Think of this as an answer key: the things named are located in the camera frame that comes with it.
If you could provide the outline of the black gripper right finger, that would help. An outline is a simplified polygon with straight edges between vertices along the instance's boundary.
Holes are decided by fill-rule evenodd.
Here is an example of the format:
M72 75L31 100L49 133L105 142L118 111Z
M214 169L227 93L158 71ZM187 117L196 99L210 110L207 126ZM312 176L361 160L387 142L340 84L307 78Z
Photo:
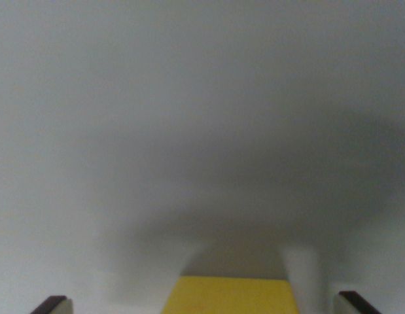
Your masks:
M340 291L333 298L333 314L381 314L356 291Z

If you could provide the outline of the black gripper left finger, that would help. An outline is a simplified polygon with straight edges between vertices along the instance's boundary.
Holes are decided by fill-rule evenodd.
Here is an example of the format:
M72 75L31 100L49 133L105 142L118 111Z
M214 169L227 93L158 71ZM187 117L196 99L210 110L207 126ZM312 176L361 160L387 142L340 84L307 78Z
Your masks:
M31 314L73 314L73 301L67 296L49 296Z

